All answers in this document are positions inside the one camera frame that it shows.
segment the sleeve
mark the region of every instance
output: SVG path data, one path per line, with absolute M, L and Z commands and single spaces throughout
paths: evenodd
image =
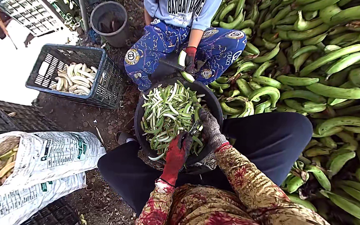
M 206 0 L 202 9 L 194 9 L 198 16 L 194 18 L 191 28 L 203 31 L 210 28 L 210 22 L 221 3 L 222 1 L 219 0 Z
M 136 221 L 136 225 L 165 225 L 172 205 L 173 193 L 174 187 L 158 179 L 155 182 L 155 189 L 151 192 L 150 198 Z
M 329 224 L 312 210 L 291 202 L 282 189 L 229 143 L 218 148 L 215 156 L 255 221 L 261 224 Z
M 154 18 L 157 8 L 159 7 L 158 0 L 144 0 L 144 8 L 147 10 L 148 14 Z

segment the gray work glove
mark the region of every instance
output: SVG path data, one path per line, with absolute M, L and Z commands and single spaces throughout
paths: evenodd
M 213 150 L 217 150 L 224 143 L 228 142 L 226 137 L 220 133 L 219 124 L 216 118 L 207 110 L 200 108 L 198 111 L 200 120 L 203 123 L 204 129 L 202 130 L 208 146 Z

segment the knee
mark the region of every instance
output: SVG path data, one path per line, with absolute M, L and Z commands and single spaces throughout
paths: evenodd
M 284 132 L 291 134 L 298 139 L 307 139 L 312 137 L 313 127 L 309 119 L 299 113 L 283 112 L 278 113 L 278 126 L 282 127 Z
M 104 154 L 103 156 L 101 156 L 101 158 L 98 160 L 97 163 L 98 170 L 101 172 L 102 175 L 107 170 L 108 165 L 109 165 L 108 156 L 107 154 Z

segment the hand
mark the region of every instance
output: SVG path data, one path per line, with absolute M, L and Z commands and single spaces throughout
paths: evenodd
M 166 152 L 166 165 L 161 178 L 173 186 L 176 183 L 179 170 L 190 153 L 192 141 L 188 132 L 183 131 L 169 144 L 169 149 Z
M 216 118 L 204 108 L 200 108 L 198 111 L 200 120 L 203 123 L 204 129 L 202 130 L 207 140 L 208 146 L 216 151 L 224 143 L 227 143 L 226 137 L 220 133 L 220 126 L 217 123 Z
M 187 47 L 185 49 L 187 56 L 186 56 L 186 61 L 185 61 L 185 65 L 186 65 L 186 72 L 189 74 L 194 75 L 195 74 L 195 53 L 197 52 L 197 48 L 196 47 Z

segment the black plastic trash bin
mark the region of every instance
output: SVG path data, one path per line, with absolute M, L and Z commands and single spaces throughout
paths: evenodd
M 120 3 L 109 1 L 99 4 L 91 13 L 90 23 L 94 31 L 112 47 L 127 46 L 130 33 L 127 12 Z

